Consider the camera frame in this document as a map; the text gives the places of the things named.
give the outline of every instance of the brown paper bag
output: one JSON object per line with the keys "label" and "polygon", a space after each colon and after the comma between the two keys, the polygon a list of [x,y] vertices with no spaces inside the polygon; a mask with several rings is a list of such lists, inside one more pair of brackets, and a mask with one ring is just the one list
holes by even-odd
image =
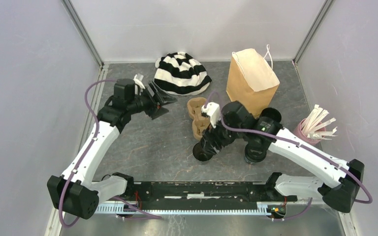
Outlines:
{"label": "brown paper bag", "polygon": [[279,83],[272,68],[255,49],[232,53],[227,94],[231,101],[241,102],[254,117],[269,106]]}

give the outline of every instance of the pink cup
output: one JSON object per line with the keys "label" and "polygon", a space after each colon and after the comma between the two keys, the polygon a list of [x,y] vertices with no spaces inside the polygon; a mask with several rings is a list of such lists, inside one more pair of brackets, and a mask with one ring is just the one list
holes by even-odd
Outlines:
{"label": "pink cup", "polygon": [[[301,125],[302,123],[305,121],[305,119],[303,119],[299,125],[295,128],[295,130],[293,131],[293,134],[296,135],[298,138],[300,138],[301,140],[307,142],[308,144],[312,145],[312,146],[315,146],[317,143],[321,142],[322,139],[318,139],[318,140],[313,140],[313,139],[310,139],[308,138],[307,136],[304,135],[304,133],[302,133],[302,130],[301,130]],[[318,131],[326,131],[325,127],[322,127],[320,128]]]}

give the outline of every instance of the metal corner post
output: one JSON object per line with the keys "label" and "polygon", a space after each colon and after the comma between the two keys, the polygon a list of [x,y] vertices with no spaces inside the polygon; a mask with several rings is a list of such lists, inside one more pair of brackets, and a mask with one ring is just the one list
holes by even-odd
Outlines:
{"label": "metal corner post", "polygon": [[97,64],[100,67],[103,67],[104,63],[102,58],[100,57],[99,53],[97,52],[94,43],[92,43],[91,38],[89,37],[88,32],[86,31],[85,27],[83,26],[82,21],[79,18],[79,15],[77,14],[76,10],[74,9],[74,6],[70,0],[61,0],[64,7],[66,8],[66,11],[70,15],[72,21],[74,22],[77,30],[79,31],[80,35],[82,36],[82,39],[85,41],[86,45],[88,46],[89,50],[91,51],[91,54]]}
{"label": "metal corner post", "polygon": [[296,53],[295,57],[293,58],[293,62],[296,64],[303,56],[306,48],[308,47],[309,43],[311,42],[312,38],[314,37],[316,31],[318,30],[319,26],[321,25],[322,20],[325,18],[328,10],[331,8],[332,3],[335,0],[325,0],[324,4],[322,5],[321,10],[319,11],[318,15],[316,16],[314,22],[312,23],[311,28],[308,31],[304,41],[302,42],[301,47],[299,47],[298,52]]}

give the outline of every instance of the gray countertop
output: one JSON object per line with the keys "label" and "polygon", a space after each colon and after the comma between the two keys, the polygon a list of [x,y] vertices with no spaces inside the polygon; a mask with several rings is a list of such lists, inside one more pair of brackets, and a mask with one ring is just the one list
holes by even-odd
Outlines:
{"label": "gray countertop", "polygon": [[[198,96],[207,97],[212,90],[218,91],[229,102],[225,92],[229,62],[205,62],[212,83]],[[154,63],[112,64],[107,79],[133,78],[144,75],[143,83],[152,80]],[[276,61],[274,72],[280,86],[270,104],[282,114],[282,124],[289,130],[309,114],[302,86],[290,61]],[[113,94],[113,85],[103,89],[101,106]],[[104,174],[120,172],[133,176],[136,181],[265,181],[272,172],[288,175],[310,176],[307,170],[277,154],[268,152],[264,161],[249,165],[244,161],[243,140],[236,140],[215,155],[206,165],[200,165],[192,155],[197,143],[193,137],[186,108],[189,99],[198,96],[177,96],[176,103],[167,105],[169,113],[151,120],[144,113],[132,116],[120,137],[114,141],[99,165],[95,180]]]}

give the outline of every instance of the striped beanie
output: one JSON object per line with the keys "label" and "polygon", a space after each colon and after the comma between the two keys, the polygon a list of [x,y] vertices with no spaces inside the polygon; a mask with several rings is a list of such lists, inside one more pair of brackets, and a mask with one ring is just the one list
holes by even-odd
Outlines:
{"label": "striped beanie", "polygon": [[198,95],[211,83],[205,67],[184,52],[167,54],[156,61],[154,83],[174,95]]}

